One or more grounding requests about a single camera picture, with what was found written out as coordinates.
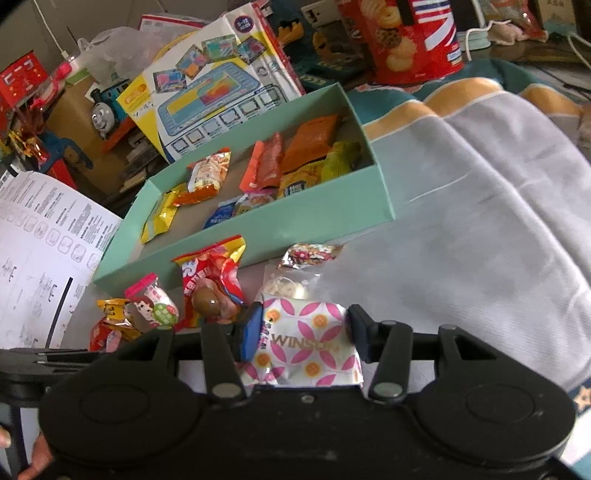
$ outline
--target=toy packaging box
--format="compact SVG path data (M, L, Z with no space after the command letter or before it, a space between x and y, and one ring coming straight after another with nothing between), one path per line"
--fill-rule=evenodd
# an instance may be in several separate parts
M172 163L303 93L261 10L247 4L178 42L117 100Z

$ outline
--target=printed instruction sheet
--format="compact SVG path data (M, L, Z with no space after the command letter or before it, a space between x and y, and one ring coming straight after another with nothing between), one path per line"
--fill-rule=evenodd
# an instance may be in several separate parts
M59 348L121 219L47 175L2 180L0 348Z

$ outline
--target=open cardboard box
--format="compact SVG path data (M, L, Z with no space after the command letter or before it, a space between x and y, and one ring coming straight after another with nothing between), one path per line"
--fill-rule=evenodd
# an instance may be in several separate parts
M241 193L238 185L257 140L282 132L287 147L300 124L334 113L345 119L337 140L358 141L362 146L357 170L203 230L219 202ZM187 165L222 147L229 147L232 157L218 196L180 207L170 230L142 245L139 238L144 223L161 195L188 179ZM277 257L296 242L326 242L393 218L379 165L359 119L341 86L331 85L234 127L150 178L121 223L94 281L108 294L119 297L127 287L155 272L164 288L175 288L181 284L181 274L177 264L171 262L173 258L234 235L246 240L241 261L244 267Z

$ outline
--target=power outlet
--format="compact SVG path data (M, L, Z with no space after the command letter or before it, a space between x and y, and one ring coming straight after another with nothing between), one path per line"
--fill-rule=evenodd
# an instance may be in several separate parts
M301 12L314 28L340 21L339 9L335 0L321 0L301 8Z

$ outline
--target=pink candy bag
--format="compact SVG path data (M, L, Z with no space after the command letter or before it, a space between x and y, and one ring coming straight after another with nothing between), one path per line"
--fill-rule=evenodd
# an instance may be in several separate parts
M263 300L258 349L241 369L245 385L329 387L363 382L344 307L267 294Z

